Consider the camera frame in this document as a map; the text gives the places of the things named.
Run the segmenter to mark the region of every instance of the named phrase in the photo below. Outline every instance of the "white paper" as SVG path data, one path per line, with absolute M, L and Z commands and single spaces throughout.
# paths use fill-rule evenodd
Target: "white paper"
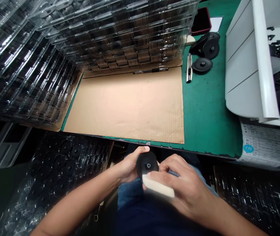
M 268 170 L 280 170 L 280 128 L 250 125 L 240 120 L 243 153 L 238 162 Z
M 221 22 L 223 20 L 223 17 L 211 17 L 211 29 L 210 32 L 219 32 Z

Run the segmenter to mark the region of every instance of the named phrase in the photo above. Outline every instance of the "cardboard sheet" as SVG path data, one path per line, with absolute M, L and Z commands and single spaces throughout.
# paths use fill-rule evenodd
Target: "cardboard sheet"
M 83 79 L 64 131 L 183 144 L 181 67 Z

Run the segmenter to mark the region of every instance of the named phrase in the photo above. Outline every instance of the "white plastic bin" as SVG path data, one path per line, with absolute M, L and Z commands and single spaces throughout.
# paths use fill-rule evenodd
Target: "white plastic bin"
M 274 31 L 267 30 L 273 26 Z M 267 35 L 274 34 L 272 41 Z M 242 0 L 226 33 L 227 108 L 280 126 L 269 43 L 280 40 L 280 0 Z

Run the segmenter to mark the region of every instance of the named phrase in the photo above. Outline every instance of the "blue circle sticker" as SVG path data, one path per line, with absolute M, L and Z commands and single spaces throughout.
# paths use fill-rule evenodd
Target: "blue circle sticker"
M 254 151 L 254 147 L 252 145 L 246 144 L 244 145 L 244 151 L 247 153 L 252 153 Z

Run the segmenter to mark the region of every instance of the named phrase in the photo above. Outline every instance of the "green work mat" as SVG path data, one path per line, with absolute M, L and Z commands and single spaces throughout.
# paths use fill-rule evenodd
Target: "green work mat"
M 207 74 L 193 74 L 192 82 L 187 84 L 187 56 L 190 46 L 185 48 L 182 65 L 185 144 L 150 141 L 151 145 L 226 157 L 241 156 L 243 138 L 240 122 L 225 105 L 225 34 L 239 2 L 240 0 L 210 0 L 199 4 L 199 8 L 208 7 L 211 17 L 223 16 L 219 30 L 219 55 L 212 60 L 213 68 Z M 105 138 L 140 144 L 149 142 L 107 136 Z

